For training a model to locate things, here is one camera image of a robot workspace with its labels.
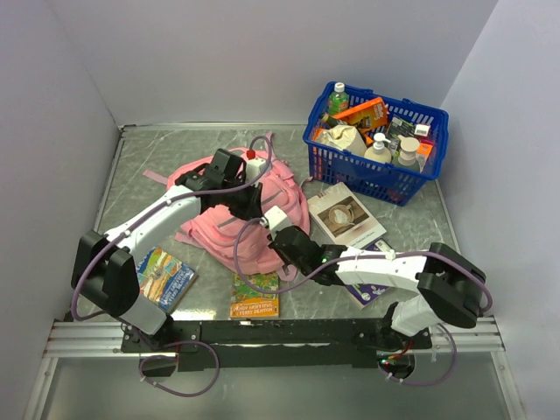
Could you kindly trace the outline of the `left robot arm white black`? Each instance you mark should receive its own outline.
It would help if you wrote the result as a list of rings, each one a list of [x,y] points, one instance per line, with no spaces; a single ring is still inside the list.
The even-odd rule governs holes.
[[[91,230],[80,238],[74,263],[71,312],[76,320],[79,297],[115,319],[142,331],[142,342],[155,352],[172,343],[167,313],[140,291],[137,264],[180,225],[207,209],[225,206],[238,219],[263,215],[260,178],[271,159],[246,157],[219,149],[208,164],[178,176],[166,193],[142,212],[104,234]]]

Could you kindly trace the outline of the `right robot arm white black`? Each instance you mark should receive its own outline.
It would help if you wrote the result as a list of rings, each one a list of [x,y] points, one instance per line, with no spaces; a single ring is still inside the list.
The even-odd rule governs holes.
[[[301,228],[271,234],[269,246],[284,263],[324,286],[374,284],[412,292],[414,297],[388,310],[383,341],[401,348],[427,327],[446,323],[472,329],[492,299],[486,275],[449,246],[396,253],[344,245],[319,245]]]

